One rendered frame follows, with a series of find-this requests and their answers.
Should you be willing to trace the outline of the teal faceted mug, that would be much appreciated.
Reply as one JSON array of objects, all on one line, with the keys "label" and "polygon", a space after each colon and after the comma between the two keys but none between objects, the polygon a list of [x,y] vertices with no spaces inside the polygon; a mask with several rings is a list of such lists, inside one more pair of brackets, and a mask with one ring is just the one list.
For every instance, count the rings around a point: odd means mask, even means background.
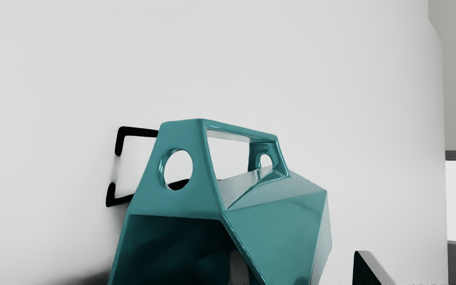
[{"label": "teal faceted mug", "polygon": [[332,248],[327,191],[286,166],[277,137],[206,119],[159,130],[128,201],[107,285],[231,285],[237,253],[250,285],[318,285]]}]

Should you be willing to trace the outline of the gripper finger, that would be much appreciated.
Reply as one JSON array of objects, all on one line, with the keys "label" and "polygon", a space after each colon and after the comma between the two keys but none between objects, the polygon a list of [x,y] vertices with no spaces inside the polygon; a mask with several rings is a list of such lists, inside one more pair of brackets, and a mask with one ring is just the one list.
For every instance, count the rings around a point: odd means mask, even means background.
[{"label": "gripper finger", "polygon": [[370,251],[355,251],[353,255],[353,285],[396,285],[382,264]]}]

